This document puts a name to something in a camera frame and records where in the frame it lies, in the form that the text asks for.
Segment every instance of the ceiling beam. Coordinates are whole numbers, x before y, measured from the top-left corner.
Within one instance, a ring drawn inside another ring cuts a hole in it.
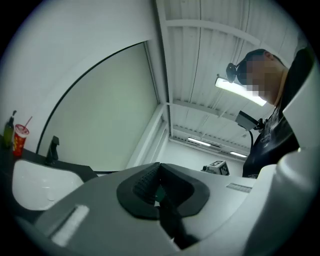
[[[171,59],[171,48],[169,43],[169,36],[168,36],[168,27],[166,25],[166,13],[165,13],[165,3],[163,0],[156,1],[156,7],[158,10],[161,34],[162,34],[162,42],[163,42],[163,49],[164,49],[164,59],[165,59],[165,66],[166,66],[166,76],[167,76],[167,86],[168,86],[168,96],[169,96],[169,103],[173,102],[173,74],[172,74],[172,59]],[[170,133],[174,135],[174,120],[173,120],[173,107],[169,106],[169,117],[170,117]]]
[[[206,153],[211,154],[211,155],[215,155],[215,156],[219,156],[219,157],[223,157],[223,158],[239,161],[239,162],[242,162],[242,163],[244,163],[246,161],[246,158],[238,158],[238,157],[233,157],[230,154],[226,154],[226,153],[222,153],[222,152],[219,152],[219,153],[218,152],[214,152],[214,151],[202,148],[202,147],[198,147],[198,146],[189,144],[183,139],[169,137],[169,141],[174,142],[174,143],[178,143],[180,145],[184,145],[186,147],[189,147],[189,148],[192,148],[192,149],[195,149],[195,150],[200,150],[200,151],[206,152]]]
[[[225,24],[221,24],[218,22],[200,20],[200,19],[172,19],[166,20],[166,25],[168,27],[193,27],[193,28],[204,28],[210,30],[220,31],[226,34],[233,35],[237,38],[241,38],[254,46],[259,48],[266,49],[268,52],[277,55],[283,62],[286,67],[290,67],[290,64],[286,61],[285,58],[281,57],[277,51],[275,51],[272,47],[268,46],[258,38],[244,32],[243,30],[237,29],[232,26],[228,26]]]
[[[184,108],[189,108],[189,109],[193,109],[196,111],[200,111],[203,112],[205,114],[209,114],[211,116],[214,117],[220,117],[220,118],[225,118],[228,119],[230,121],[235,121],[236,117],[233,114],[229,114],[229,113],[223,113],[223,111],[217,110],[217,109],[212,109],[206,106],[201,106],[198,104],[193,104],[193,103],[189,103],[189,102],[185,102],[185,101],[180,101],[180,100],[174,100],[173,103],[167,103],[167,105],[173,105],[173,106],[180,106],[180,107],[184,107]]]
[[[212,142],[212,143],[215,143],[215,144],[219,144],[219,145],[223,145],[237,153],[240,153],[240,154],[244,154],[244,155],[248,155],[250,153],[250,149],[248,147],[245,147],[245,146],[240,146],[240,145],[237,145],[237,144],[234,144],[234,143],[231,143],[231,142],[228,142],[228,141],[225,141],[225,140],[222,140],[220,138],[214,138],[214,137],[211,137],[211,136],[208,136],[208,135],[204,135],[200,132],[196,132],[196,131],[193,131],[193,130],[189,130],[189,129],[186,129],[186,128],[182,128],[182,127],[179,127],[179,126],[173,126],[173,129],[176,131],[176,132],[180,132],[180,133],[183,133],[183,134],[186,134],[186,135],[189,135],[189,136],[192,136],[194,139],[198,139],[198,140],[201,140],[204,139],[208,142]]]
[[[148,40],[143,44],[158,103],[165,105],[168,101],[168,90],[166,78],[164,76],[166,72],[164,68],[164,59],[162,58],[162,51],[160,50],[162,48],[160,40],[160,38],[156,38],[154,40]],[[165,122],[170,122],[168,107],[165,107],[163,110],[162,117]]]

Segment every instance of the black jacket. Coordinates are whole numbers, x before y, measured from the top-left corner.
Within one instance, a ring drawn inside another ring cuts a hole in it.
[[[280,102],[266,121],[243,165],[243,177],[257,178],[263,167],[276,164],[285,154],[299,148],[283,110],[305,82],[313,62],[313,55],[308,49],[297,52],[288,71]]]

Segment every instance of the paper cup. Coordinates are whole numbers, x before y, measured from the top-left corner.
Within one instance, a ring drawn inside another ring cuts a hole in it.
[[[29,135],[29,130],[21,125],[16,124],[14,130],[14,137],[13,137],[13,154],[17,157],[22,155],[22,150],[24,149],[24,145]]]

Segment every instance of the white device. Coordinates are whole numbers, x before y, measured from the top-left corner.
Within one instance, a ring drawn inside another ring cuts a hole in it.
[[[137,219],[118,202],[116,190],[119,184],[143,171],[147,165],[86,182],[45,211],[37,219],[36,228],[23,219],[18,219],[19,224],[38,247],[52,256],[270,255],[292,236],[319,190],[319,80],[316,63],[302,88],[283,111],[301,151],[288,153],[277,164],[263,167],[258,179],[211,175],[167,164],[209,189],[204,207],[197,214],[182,219],[186,234],[198,239],[192,246],[180,249],[158,220]],[[211,164],[209,170],[221,165],[222,162],[215,166]],[[150,172],[141,182],[145,188],[150,185],[149,178],[153,175],[155,172]],[[186,191],[176,194],[183,197]],[[197,193],[191,194],[197,202]],[[80,203],[89,207],[90,212],[79,229],[66,247],[52,243],[46,237],[49,231]],[[186,210],[183,204],[181,206],[181,211]]]
[[[219,175],[225,175],[225,176],[228,176],[230,174],[227,166],[227,162],[222,160],[215,161],[210,165],[203,166],[201,171],[210,173],[210,174],[219,174]]]

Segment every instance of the faucet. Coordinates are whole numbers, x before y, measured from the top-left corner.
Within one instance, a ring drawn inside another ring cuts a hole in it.
[[[58,152],[57,146],[59,145],[59,138],[57,136],[53,136],[50,147],[48,149],[48,153],[46,154],[46,158],[44,164],[46,166],[52,166],[54,161],[58,160]]]

